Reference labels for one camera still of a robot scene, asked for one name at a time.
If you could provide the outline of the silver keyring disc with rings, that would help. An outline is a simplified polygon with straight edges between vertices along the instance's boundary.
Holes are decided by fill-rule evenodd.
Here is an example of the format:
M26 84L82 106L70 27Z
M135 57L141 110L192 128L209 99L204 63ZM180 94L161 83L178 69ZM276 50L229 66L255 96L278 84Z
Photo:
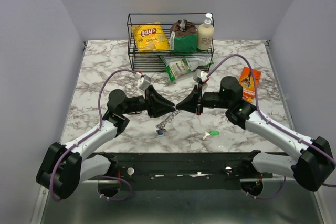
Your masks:
M172 122L172 120L174 119L175 116L177 116L179 113L181 112L181 110L176 110L174 112L171 112L163 121L161 121L159 124L157 124L156 127L156 131L163 133L165 131L165 126Z

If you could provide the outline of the blue key tag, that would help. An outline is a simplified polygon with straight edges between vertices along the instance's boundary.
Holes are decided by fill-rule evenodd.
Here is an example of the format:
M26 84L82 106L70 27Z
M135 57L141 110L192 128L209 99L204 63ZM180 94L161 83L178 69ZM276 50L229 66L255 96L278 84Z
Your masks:
M165 129L159 129L157 130L158 135L164 135L165 134Z

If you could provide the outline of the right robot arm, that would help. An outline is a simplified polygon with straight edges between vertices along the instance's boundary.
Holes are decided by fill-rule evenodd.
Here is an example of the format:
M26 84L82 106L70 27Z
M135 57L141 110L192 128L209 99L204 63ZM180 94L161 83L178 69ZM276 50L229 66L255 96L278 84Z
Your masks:
M204 108L226 109L225 115L232 124L258 134L286 153L281 156L257 152L241 165L246 177L255 177L259 172L274 173L293 178L308 191L317 191L335 170L326 139L299 134L259 112L243 99L243 87L235 77L224 77L218 92L203 92L201 84L195 85L176 107L197 115L201 115Z

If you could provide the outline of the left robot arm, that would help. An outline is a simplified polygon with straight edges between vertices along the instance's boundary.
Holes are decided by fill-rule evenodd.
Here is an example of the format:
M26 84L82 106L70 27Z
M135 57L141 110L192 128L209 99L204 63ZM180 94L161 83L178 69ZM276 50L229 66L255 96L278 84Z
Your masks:
M150 118L158 118L175 111L175 104L149 85L144 95L128 97L123 90L110 92L107 111L100 113L98 125L66 145L54 142L43 158L36 182L59 202L68 198L77 188L83 162L101 145L118 137L129 124L125 114L147 111Z

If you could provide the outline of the green white snack bag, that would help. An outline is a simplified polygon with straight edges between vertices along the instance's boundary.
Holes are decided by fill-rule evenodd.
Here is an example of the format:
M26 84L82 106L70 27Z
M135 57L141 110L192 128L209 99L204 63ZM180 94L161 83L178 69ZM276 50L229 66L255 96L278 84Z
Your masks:
M159 59L163 62L171 82L174 82L182 75L195 71L198 67L208 67L213 64L211 56L159 56Z

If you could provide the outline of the orange razor box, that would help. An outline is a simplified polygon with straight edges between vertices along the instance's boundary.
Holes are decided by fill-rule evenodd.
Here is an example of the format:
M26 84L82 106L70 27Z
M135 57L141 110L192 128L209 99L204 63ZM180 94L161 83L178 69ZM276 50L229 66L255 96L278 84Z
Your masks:
M255 98L255 85L252 72L248 67L243 68L239 78L239 84L243 87L243 99L249 103L253 103Z

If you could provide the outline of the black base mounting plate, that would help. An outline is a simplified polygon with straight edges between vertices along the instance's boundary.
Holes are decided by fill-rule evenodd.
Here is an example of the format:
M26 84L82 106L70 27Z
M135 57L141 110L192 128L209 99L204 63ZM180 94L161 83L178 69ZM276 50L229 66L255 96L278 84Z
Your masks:
M260 195L263 178L270 173L256 171L250 153L93 153L107 162L98 191L243 190Z

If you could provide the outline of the yellow Lays chips bag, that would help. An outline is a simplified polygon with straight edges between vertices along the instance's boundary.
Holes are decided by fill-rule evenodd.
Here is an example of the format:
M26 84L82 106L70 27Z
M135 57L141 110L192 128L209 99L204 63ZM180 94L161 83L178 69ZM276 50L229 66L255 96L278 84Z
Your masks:
M140 53L170 50L170 42L160 22L132 26L131 30Z

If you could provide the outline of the green brown paper bag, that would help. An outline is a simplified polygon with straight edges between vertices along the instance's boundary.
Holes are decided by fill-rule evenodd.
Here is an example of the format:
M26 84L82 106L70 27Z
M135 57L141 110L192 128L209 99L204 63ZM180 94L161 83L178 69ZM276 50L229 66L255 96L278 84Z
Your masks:
M178 20L170 28L171 52L190 54L197 50L197 28L186 19Z

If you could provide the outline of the cream lotion pump bottle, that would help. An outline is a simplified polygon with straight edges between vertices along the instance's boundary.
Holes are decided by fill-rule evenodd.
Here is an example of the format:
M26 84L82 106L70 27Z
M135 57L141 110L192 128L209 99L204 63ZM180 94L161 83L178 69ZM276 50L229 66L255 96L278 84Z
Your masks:
M211 47L214 36L213 15L205 14L205 20L199 25L197 31L197 48L206 51Z

